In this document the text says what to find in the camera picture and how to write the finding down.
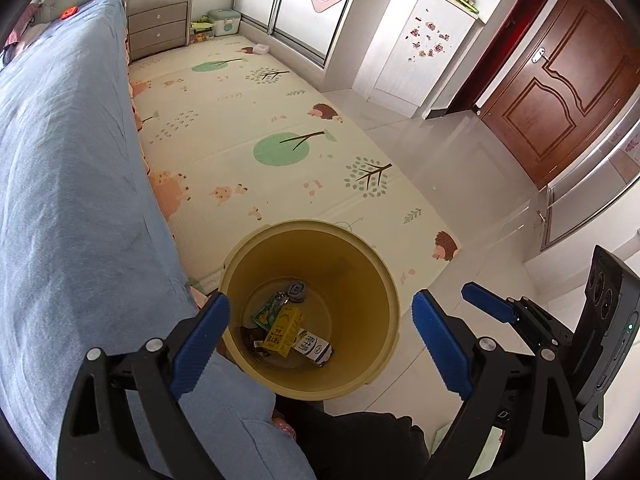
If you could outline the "black trouser leg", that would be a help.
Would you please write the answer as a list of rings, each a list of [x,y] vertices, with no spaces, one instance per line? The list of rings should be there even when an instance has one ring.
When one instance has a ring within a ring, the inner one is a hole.
[[[409,416],[333,416],[316,404],[276,397],[276,411],[319,479],[420,479],[430,460],[424,432]]]

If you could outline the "brown wooden door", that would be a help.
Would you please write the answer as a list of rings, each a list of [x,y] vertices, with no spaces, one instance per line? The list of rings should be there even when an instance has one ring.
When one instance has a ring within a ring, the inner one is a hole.
[[[536,188],[578,159],[639,84],[639,40],[608,0],[516,0],[448,106],[480,120]]]

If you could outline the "green white storage box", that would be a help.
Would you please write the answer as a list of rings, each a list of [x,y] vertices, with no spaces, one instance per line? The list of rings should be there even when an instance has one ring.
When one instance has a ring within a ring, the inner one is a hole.
[[[239,31],[241,13],[232,9],[217,9],[207,12],[215,37],[235,35]]]

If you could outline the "white blue milk carton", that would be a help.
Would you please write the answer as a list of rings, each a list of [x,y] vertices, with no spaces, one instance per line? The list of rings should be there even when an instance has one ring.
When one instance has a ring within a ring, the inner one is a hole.
[[[298,331],[292,349],[318,366],[323,366],[333,356],[329,341],[303,328]]]

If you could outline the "green snack wrapper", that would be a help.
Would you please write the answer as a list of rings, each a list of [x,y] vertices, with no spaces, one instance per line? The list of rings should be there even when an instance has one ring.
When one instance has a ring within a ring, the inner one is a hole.
[[[268,299],[260,309],[252,316],[252,321],[262,330],[269,332],[280,310],[288,303],[288,295],[285,292],[276,292]]]

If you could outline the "yellow trash bin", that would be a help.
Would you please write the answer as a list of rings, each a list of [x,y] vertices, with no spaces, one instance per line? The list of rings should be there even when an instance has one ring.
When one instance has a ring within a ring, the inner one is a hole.
[[[275,294],[305,286],[302,327],[333,349],[323,365],[291,351],[258,356],[241,330]],[[240,369],[287,398],[324,401],[374,382],[399,340],[400,302],[390,271],[364,240],[319,220],[264,226],[224,262],[219,290],[230,302],[224,344]]]

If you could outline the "small white floor box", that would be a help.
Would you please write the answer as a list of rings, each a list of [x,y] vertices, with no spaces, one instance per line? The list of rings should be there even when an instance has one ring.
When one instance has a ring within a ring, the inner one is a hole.
[[[270,47],[266,44],[255,44],[253,47],[253,53],[257,55],[266,55],[269,53]]]

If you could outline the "white corner cabinet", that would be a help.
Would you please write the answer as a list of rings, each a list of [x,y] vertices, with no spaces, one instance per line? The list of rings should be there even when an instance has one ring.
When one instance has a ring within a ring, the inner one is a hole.
[[[501,0],[390,0],[352,90],[412,117],[434,102]]]

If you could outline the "grey bedside nightstand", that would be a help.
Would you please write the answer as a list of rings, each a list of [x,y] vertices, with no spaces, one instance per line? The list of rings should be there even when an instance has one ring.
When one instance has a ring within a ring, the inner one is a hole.
[[[130,60],[187,46],[191,9],[192,0],[127,0]]]

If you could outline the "brown snack wrapper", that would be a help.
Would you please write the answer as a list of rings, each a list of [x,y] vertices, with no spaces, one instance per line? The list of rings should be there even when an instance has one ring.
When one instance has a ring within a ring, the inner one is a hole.
[[[240,336],[245,349],[254,358],[271,356],[271,352],[262,345],[267,337],[267,332],[263,328],[241,326]]]

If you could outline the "patterned floor play mat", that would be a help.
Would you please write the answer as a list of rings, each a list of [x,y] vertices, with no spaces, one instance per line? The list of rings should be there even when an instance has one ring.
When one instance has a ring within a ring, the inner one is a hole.
[[[262,226],[330,222],[365,240],[409,297],[460,243],[434,207],[342,111],[243,37],[130,64],[152,190],[190,283],[215,289],[224,259]]]

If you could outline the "blue bed sheet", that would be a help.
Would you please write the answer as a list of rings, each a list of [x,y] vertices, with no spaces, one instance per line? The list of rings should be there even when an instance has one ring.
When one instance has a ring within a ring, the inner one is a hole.
[[[47,478],[87,352],[198,312],[146,175],[125,25],[122,0],[92,0],[1,73],[1,411]]]

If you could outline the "small orange object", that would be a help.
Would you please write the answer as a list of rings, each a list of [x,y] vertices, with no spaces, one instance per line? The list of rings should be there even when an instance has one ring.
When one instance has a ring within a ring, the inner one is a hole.
[[[78,6],[70,6],[69,8],[65,9],[62,12],[62,14],[60,15],[60,19],[67,20],[68,18],[71,18],[72,16],[74,16],[77,12],[78,12]]]

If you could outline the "yellow banana milk box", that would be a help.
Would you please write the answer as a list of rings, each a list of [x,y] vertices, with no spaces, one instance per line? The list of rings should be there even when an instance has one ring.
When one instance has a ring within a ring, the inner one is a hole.
[[[290,353],[300,330],[303,313],[296,306],[283,306],[262,342],[262,348],[286,358]]]

